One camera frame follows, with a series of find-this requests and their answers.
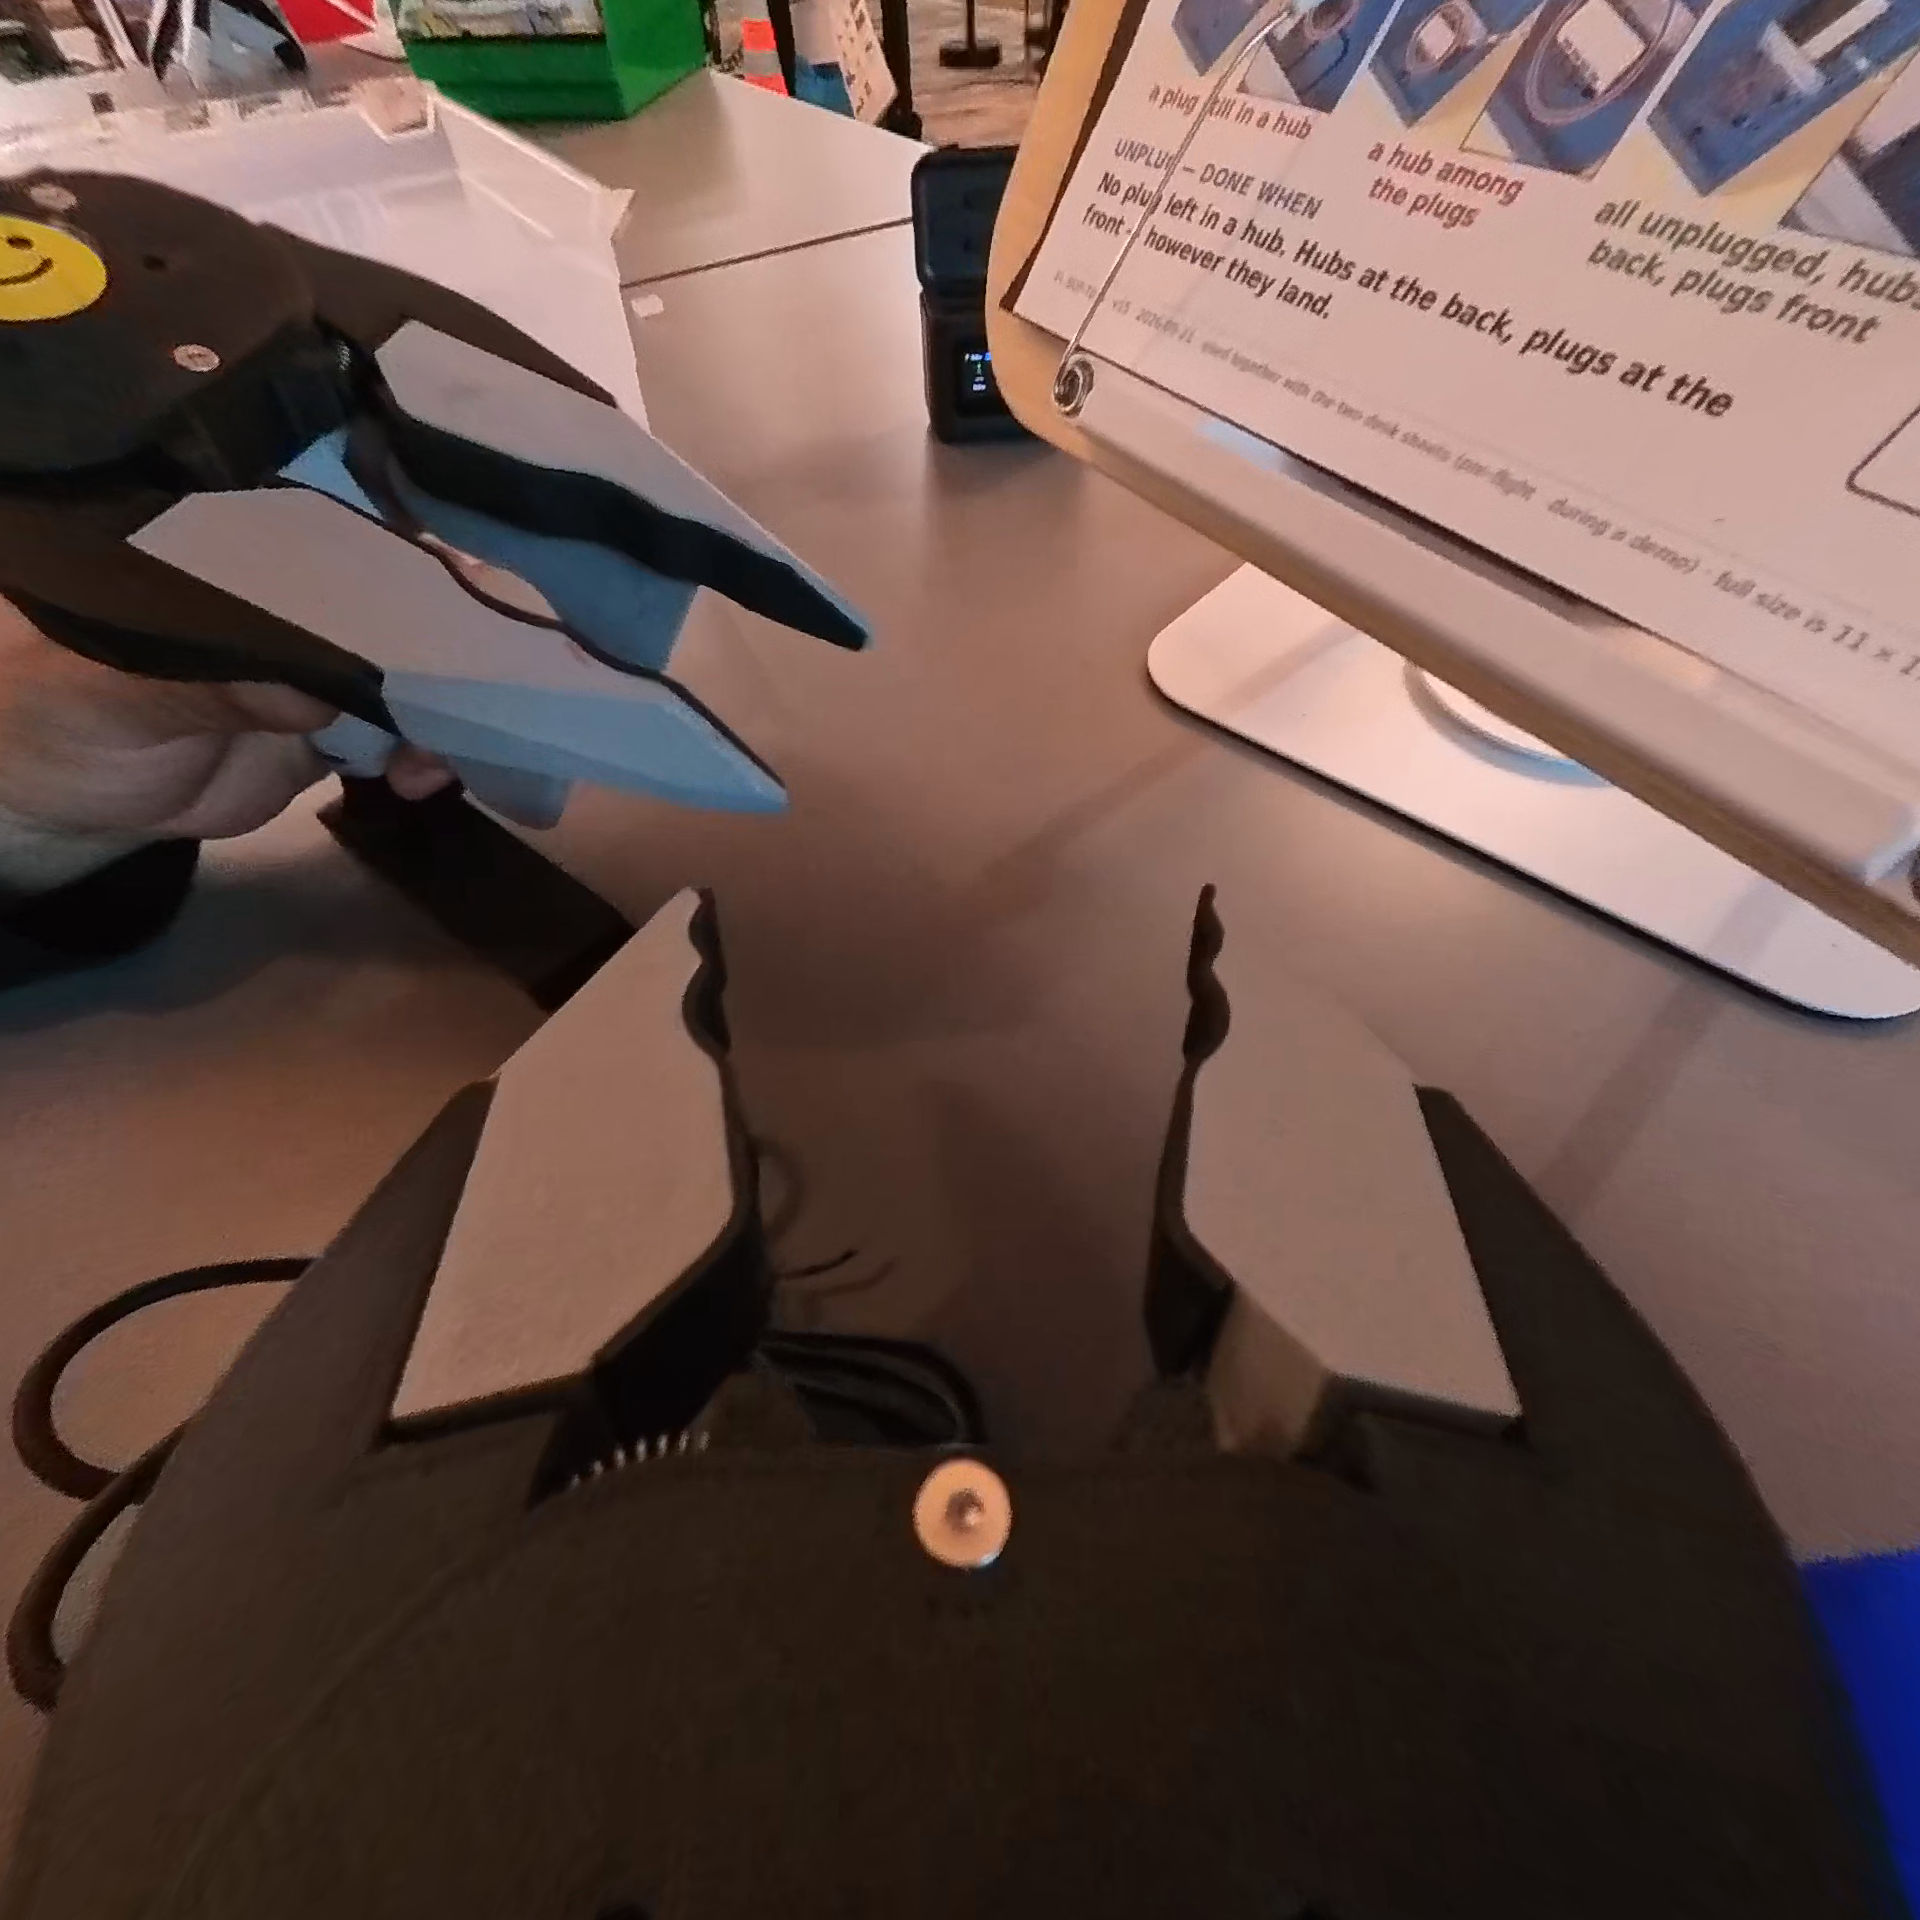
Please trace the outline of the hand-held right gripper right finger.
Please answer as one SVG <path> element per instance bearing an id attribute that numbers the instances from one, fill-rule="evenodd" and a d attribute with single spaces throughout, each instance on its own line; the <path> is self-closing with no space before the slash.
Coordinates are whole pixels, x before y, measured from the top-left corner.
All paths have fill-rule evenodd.
<path id="1" fill-rule="evenodd" d="M 1357 1414 L 1520 1422 L 1405 1058 L 1234 939 L 1216 881 L 1190 939 L 1143 1322 L 1216 1451 L 1329 1451 Z"/>

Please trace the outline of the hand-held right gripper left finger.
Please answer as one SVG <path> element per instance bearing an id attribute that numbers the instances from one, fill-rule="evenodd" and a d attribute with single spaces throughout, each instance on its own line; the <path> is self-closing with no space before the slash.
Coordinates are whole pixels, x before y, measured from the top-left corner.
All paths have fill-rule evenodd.
<path id="1" fill-rule="evenodd" d="M 722 903 L 671 891 L 498 1074 L 397 1431 L 685 1431 L 762 1322 Z"/>

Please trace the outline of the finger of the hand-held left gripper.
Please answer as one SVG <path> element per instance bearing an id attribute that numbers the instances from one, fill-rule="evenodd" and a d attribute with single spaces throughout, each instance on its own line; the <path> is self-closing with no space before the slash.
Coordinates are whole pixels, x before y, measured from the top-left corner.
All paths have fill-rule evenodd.
<path id="1" fill-rule="evenodd" d="M 866 649 L 866 623 L 628 409 L 417 319 L 355 357 L 355 418 L 282 478 L 515 572 L 610 675 L 664 675 L 707 591 Z"/>
<path id="2" fill-rule="evenodd" d="M 608 668 L 558 625 L 494 613 L 443 556 L 307 487 L 194 495 L 149 517 L 126 546 L 368 658 L 398 742 L 443 761 L 582 780 L 682 811 L 790 811 L 777 771 L 685 690 Z"/>

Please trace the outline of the black bar usb hub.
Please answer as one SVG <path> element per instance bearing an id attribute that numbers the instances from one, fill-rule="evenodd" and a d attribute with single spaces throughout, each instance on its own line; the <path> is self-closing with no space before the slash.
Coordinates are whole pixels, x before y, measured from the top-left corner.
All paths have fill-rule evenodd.
<path id="1" fill-rule="evenodd" d="M 316 811 L 339 851 L 429 915 L 468 960 L 558 1013 L 636 924 L 548 860 L 465 788 L 398 803 L 386 780 L 339 780 Z"/>

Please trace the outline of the person's left hand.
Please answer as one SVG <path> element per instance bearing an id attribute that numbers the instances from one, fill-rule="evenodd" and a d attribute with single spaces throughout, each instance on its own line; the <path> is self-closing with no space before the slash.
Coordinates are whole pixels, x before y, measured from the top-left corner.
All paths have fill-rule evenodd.
<path id="1" fill-rule="evenodd" d="M 53 891 L 162 836 L 240 836 L 329 780 L 329 702 L 134 680 L 0 608 L 0 881 Z"/>

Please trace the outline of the clear acrylic box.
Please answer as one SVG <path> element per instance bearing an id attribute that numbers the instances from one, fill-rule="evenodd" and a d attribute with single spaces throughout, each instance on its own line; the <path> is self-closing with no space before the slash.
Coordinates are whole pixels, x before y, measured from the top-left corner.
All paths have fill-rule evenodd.
<path id="1" fill-rule="evenodd" d="M 147 177 L 423 272 L 649 420 L 620 277 L 636 187 L 572 177 L 417 76 L 240 101 L 170 101 L 134 76 L 9 80 L 0 162 L 9 177 Z"/>

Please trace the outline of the green plastic bin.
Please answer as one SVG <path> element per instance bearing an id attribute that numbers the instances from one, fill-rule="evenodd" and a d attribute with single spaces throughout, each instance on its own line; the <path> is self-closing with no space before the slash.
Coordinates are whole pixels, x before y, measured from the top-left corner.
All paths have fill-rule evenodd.
<path id="1" fill-rule="evenodd" d="M 628 122 L 714 58 L 707 0 L 398 0 L 417 80 L 494 122 Z"/>

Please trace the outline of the wooden display board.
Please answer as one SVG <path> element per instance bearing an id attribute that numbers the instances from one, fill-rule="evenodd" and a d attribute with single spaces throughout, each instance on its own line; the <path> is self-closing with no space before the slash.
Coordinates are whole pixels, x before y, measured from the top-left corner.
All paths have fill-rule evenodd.
<path id="1" fill-rule="evenodd" d="M 1632 803 L 1916 960 L 1916 755 L 1592 613 L 1496 550 L 1310 465 L 1017 319 L 1143 6 L 1077 6 L 993 240 L 993 346 L 1018 420 L 1234 556 L 1602 771 Z"/>

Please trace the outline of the blue plastic bin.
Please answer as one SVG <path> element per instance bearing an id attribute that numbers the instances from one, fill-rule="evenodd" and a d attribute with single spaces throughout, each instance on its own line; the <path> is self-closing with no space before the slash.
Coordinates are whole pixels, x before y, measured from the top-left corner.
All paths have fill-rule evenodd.
<path id="1" fill-rule="evenodd" d="M 1920 1552 L 1818 1557 L 1801 1588 L 1852 1701 L 1903 1908 L 1920 1909 Z"/>

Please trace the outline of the printed instruction sheet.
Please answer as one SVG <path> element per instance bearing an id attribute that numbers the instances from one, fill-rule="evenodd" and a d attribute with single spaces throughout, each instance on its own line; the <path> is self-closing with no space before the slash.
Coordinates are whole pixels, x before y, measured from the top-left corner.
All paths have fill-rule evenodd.
<path id="1" fill-rule="evenodd" d="M 1143 6 L 1017 319 L 1916 750 L 1920 6 Z"/>

